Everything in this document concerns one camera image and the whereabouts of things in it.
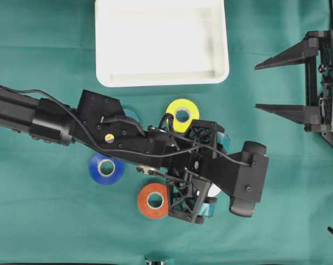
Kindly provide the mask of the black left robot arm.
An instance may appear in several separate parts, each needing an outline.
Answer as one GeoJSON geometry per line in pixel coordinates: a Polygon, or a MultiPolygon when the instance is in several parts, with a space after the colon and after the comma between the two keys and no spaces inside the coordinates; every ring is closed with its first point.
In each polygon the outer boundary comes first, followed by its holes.
{"type": "Polygon", "coordinates": [[[201,224],[212,215],[217,201],[210,195],[214,181],[203,169],[217,158],[229,161],[218,139],[224,134],[222,126],[193,120],[178,133],[173,116],[166,113],[158,126],[144,129],[115,98],[85,90],[73,109],[47,93],[40,99],[32,93],[0,85],[0,126],[48,143],[80,142],[103,156],[133,163],[146,174],[159,175],[164,168],[169,216],[201,224]]]}

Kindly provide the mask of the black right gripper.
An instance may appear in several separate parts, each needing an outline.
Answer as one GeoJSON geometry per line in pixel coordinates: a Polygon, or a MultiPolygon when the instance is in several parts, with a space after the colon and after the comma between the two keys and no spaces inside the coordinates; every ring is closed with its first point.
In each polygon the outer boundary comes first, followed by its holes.
{"type": "Polygon", "coordinates": [[[333,148],[333,31],[309,31],[304,39],[254,67],[255,70],[298,65],[316,58],[320,51],[322,91],[316,104],[307,98],[307,105],[255,104],[257,109],[276,114],[297,124],[306,132],[320,133],[333,148]]]}

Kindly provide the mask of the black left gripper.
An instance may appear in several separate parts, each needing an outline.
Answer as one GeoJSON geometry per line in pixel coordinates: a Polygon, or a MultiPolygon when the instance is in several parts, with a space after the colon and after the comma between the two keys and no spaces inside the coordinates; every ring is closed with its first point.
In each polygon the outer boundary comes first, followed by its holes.
{"type": "Polygon", "coordinates": [[[211,183],[201,173],[205,168],[206,159],[219,155],[215,150],[227,153],[230,139],[224,127],[215,121],[193,119],[184,133],[173,129],[174,122],[168,120],[168,128],[164,128],[165,120],[159,126],[149,126],[149,131],[166,133],[172,145],[166,148],[170,155],[162,158],[162,166],[168,169],[166,180],[168,195],[168,215],[193,224],[203,224],[205,218],[214,215],[217,198],[210,197],[208,191],[211,183]],[[193,177],[182,180],[185,175],[193,177]]]}

